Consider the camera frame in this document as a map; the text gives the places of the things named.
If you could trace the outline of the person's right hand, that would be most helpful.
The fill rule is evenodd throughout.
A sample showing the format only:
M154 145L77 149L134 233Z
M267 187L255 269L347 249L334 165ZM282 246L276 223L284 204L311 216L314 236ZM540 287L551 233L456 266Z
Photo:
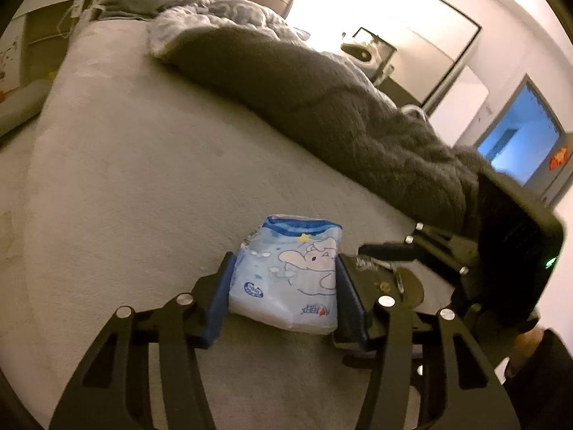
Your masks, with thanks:
M541 369L534 355L540 347L545 335L545 329L535 326L528 332L518 335L513 349L509 354L509 361L505 368L504 377L507 379L521 377L540 378Z

